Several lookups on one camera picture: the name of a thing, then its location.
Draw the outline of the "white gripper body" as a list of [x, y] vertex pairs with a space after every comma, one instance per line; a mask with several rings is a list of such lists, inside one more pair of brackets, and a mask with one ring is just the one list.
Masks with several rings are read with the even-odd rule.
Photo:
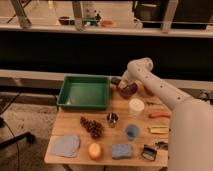
[[126, 83], [126, 85], [131, 85], [134, 82], [134, 78], [132, 77], [132, 75], [130, 74], [129, 71], [125, 71], [121, 77], [121, 81], [120, 82], [124, 82]]

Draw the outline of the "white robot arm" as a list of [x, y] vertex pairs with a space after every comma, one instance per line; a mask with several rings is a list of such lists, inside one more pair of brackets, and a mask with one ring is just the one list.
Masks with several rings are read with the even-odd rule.
[[213, 106], [151, 73], [150, 58], [131, 60], [122, 75], [138, 80], [171, 111], [167, 171], [213, 171]]

